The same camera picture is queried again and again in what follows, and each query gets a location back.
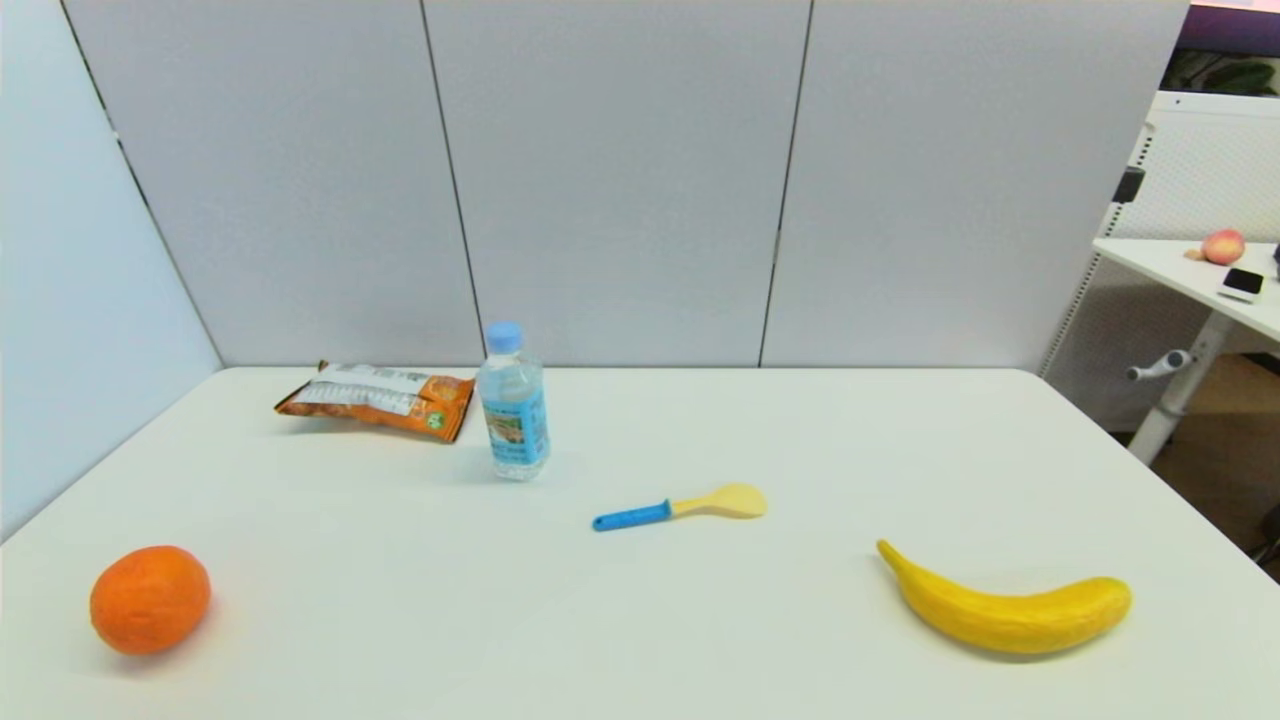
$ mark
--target tangerine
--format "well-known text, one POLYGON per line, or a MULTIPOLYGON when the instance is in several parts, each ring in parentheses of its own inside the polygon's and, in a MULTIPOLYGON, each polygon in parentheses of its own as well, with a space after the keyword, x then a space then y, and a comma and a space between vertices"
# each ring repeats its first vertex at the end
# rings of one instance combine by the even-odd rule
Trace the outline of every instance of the tangerine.
POLYGON ((209 610, 209 573, 174 546, 134 550, 102 571, 88 598, 102 642, 125 655, 148 655, 182 642, 209 610))

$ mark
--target yellow spoon head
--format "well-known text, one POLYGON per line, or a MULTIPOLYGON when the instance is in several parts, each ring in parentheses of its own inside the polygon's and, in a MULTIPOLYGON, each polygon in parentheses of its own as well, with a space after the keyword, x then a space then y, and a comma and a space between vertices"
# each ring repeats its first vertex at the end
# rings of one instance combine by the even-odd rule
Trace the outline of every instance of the yellow spoon head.
POLYGON ((724 515, 727 518, 759 518, 768 511, 769 503, 764 500, 764 493, 746 483, 730 483, 721 486, 716 492, 698 500, 673 502, 671 506, 673 515, 689 515, 692 512, 708 512, 724 515))

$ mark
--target water bottle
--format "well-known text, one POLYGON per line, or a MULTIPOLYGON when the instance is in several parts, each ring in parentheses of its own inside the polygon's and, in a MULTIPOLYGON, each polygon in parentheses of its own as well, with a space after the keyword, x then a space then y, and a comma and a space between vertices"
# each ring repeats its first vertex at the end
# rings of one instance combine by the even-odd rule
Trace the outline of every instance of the water bottle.
POLYGON ((524 332, 516 323, 494 323, 485 331, 489 357, 476 373, 476 388, 489 427, 494 469, 499 478, 531 480, 550 454, 543 364, 521 351, 524 332))

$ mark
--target orange snack bag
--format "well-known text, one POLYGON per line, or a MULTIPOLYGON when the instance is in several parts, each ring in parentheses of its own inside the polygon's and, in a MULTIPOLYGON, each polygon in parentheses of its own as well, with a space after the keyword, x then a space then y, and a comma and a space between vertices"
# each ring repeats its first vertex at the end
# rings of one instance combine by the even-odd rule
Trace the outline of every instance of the orange snack bag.
POLYGON ((471 404, 475 380, 320 363, 320 374, 276 404, 282 415, 353 418, 453 442, 471 404))

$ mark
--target desk leg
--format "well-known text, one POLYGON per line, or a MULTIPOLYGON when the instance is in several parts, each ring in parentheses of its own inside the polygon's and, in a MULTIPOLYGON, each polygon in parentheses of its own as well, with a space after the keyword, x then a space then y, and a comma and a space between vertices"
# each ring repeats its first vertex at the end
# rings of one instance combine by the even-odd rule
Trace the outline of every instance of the desk leg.
POLYGON ((1147 413, 1138 433, 1129 441, 1129 452, 1142 460, 1143 465, 1151 465, 1160 448, 1165 447, 1169 436, 1174 434, 1178 421, 1187 414, 1187 404, 1196 395, 1196 388, 1208 374, 1208 369, 1213 366, 1213 360, 1222 351, 1222 343, 1234 327, 1235 320, 1216 310, 1208 320, 1204 320, 1204 327, 1196 336, 1196 345, 1190 350, 1192 364, 1174 375, 1165 388, 1165 395, 1160 396, 1156 406, 1147 413))

